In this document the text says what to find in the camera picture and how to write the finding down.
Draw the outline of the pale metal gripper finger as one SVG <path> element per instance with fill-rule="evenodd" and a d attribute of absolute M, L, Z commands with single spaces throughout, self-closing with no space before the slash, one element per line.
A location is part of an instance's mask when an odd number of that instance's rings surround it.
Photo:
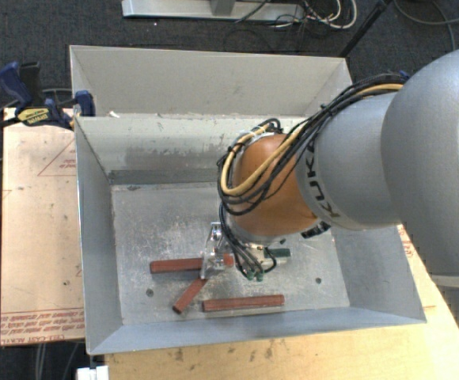
<path fill-rule="evenodd" d="M 223 266 L 205 266 L 202 267 L 200 272 L 199 272 L 199 278 L 200 279 L 210 279 L 213 276 L 216 276 L 218 274 L 221 274 L 224 272 Z"/>
<path fill-rule="evenodd" d="M 230 253 L 209 253 L 205 257 L 206 270 L 224 270 L 234 266 L 233 255 Z"/>

